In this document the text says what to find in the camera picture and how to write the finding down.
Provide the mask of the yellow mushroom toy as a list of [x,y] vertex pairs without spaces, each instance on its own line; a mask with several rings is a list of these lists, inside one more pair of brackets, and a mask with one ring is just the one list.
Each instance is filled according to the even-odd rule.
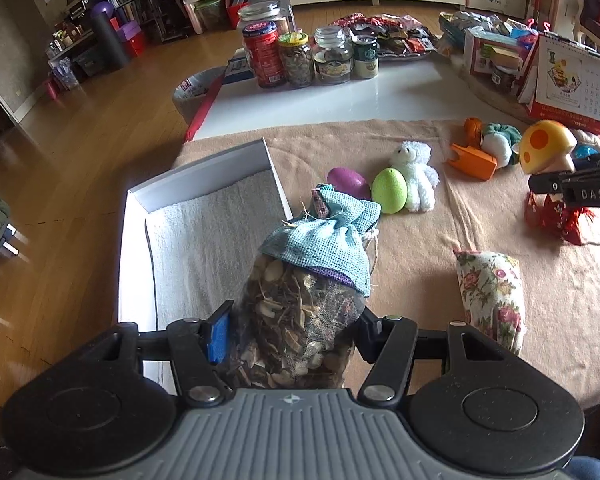
[[518,144],[521,169],[529,176],[543,172],[573,172],[571,153],[576,146],[577,139],[567,127],[554,120],[540,120],[521,136]]

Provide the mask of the blue herb sachet bag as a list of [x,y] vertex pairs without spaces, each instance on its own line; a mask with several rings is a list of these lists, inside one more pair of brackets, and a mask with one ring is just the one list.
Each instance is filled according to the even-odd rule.
[[370,296],[367,246],[380,215],[378,203],[319,184],[310,206],[266,237],[230,312],[221,367],[230,387],[342,386]]

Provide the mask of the red tasseled charm bundle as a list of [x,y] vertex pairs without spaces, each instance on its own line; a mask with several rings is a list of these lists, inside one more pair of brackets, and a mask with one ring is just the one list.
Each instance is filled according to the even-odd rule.
[[574,246],[582,246],[581,217],[593,221],[595,214],[586,207],[568,206],[561,198],[539,197],[532,192],[524,203],[524,220],[532,229],[539,229]]

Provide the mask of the white cardboard box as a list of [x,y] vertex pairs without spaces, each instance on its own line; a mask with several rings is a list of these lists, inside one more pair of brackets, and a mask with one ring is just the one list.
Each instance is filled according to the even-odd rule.
[[259,139],[149,179],[125,196],[117,315],[142,332],[237,300],[291,210]]

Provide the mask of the white towel in box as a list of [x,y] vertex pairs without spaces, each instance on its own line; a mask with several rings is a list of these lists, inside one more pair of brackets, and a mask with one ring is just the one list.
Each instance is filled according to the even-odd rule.
[[272,170],[150,214],[160,330],[237,300],[259,247],[283,218]]

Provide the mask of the desk calendar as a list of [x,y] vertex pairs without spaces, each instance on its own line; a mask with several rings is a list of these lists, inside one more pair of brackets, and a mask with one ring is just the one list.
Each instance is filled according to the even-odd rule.
[[534,119],[554,119],[600,136],[600,53],[541,32],[526,59],[518,102]]

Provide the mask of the white green radish plush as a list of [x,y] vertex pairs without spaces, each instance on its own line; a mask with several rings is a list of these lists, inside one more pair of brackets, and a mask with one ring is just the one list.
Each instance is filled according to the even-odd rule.
[[516,165],[516,148],[521,140],[520,131],[512,126],[489,122],[482,126],[480,148],[496,160],[496,168]]

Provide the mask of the beige blanket cloth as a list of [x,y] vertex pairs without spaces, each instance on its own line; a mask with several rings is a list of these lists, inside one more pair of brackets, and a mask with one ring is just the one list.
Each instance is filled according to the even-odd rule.
[[253,140],[265,140],[293,211],[308,206],[310,189],[335,167],[366,178],[387,167],[404,140],[428,144],[440,183],[426,214],[381,219],[370,306],[402,314],[423,328],[464,318],[455,271],[460,249],[501,252],[518,260],[526,334],[521,356],[567,389],[581,405],[600,403],[600,210],[581,223],[574,246],[529,226],[528,191],[518,168],[472,180],[446,163],[463,135],[461,122],[328,122],[275,127],[186,142],[176,160],[194,160]]

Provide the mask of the floral fabric pillow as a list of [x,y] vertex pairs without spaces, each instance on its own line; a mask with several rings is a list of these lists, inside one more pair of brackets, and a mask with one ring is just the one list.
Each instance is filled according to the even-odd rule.
[[466,323],[518,356],[527,331],[519,261],[480,250],[454,256]]

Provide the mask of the orange plastic clip toy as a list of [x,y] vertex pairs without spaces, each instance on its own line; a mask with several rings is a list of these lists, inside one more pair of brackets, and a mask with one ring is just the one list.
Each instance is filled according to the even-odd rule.
[[452,158],[446,163],[468,177],[480,181],[490,180],[498,163],[494,156],[480,148],[482,122],[475,117],[468,117],[464,122],[465,146],[451,144]]

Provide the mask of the green egg toy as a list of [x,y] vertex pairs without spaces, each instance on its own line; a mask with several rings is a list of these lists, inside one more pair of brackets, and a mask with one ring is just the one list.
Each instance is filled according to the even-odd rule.
[[372,183],[372,199],[381,206],[383,214],[401,211],[406,203],[407,187],[400,171],[394,168],[381,170]]

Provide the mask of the purple egg toy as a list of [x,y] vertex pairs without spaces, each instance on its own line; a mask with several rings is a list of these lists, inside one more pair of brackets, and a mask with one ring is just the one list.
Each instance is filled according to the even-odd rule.
[[357,171],[347,167],[335,167],[327,174],[327,183],[336,191],[346,193],[359,200],[371,200],[372,192],[366,179]]

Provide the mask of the white plush lamb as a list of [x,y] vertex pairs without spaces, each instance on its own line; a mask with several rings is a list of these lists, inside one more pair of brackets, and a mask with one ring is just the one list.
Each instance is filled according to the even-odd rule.
[[434,209],[434,189],[439,175],[429,166],[431,148],[417,141],[403,141],[392,153],[390,165],[404,177],[407,198],[404,208],[409,212],[428,212]]

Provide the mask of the tray of snack packets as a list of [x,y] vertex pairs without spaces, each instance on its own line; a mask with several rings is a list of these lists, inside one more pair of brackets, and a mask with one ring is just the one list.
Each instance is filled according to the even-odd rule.
[[437,37],[411,15],[353,13],[332,24],[349,34],[355,50],[371,48],[378,60],[411,60],[436,50]]

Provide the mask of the green starbucks can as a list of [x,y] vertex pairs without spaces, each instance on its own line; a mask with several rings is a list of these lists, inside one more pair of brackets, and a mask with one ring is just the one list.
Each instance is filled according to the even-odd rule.
[[354,36],[353,58],[355,75],[372,79],[378,75],[378,42],[374,36]]

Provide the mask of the clear glass jar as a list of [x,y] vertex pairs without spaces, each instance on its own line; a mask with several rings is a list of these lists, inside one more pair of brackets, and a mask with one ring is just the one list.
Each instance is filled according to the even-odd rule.
[[319,27],[314,32],[313,61],[321,84],[344,84],[351,78],[353,51],[349,33],[341,26]]

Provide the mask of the yellow lid nut jar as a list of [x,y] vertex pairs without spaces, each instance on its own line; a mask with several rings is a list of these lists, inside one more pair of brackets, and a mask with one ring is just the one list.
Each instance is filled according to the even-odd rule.
[[314,81],[314,62],[309,36],[305,32],[286,32],[278,38],[278,54],[287,81],[296,88]]

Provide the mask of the black cylinder roller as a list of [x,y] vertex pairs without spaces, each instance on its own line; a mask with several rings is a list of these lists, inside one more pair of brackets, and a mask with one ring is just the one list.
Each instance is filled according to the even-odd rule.
[[106,64],[110,70],[121,70],[130,62],[128,52],[123,47],[110,18],[114,8],[108,1],[96,3],[91,10],[92,29],[102,47]]

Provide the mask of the red tin can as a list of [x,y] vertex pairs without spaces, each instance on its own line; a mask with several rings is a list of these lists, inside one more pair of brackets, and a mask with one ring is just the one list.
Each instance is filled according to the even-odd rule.
[[278,30],[273,21],[251,23],[242,30],[248,60],[261,88],[273,88],[286,82],[278,54]]

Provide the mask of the large glass jar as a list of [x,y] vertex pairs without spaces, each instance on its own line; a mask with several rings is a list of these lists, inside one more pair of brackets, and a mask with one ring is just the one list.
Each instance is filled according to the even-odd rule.
[[277,1],[256,1],[250,2],[240,8],[237,12],[237,29],[242,32],[245,27],[260,22],[273,22],[276,25],[279,35],[290,32],[289,22]]

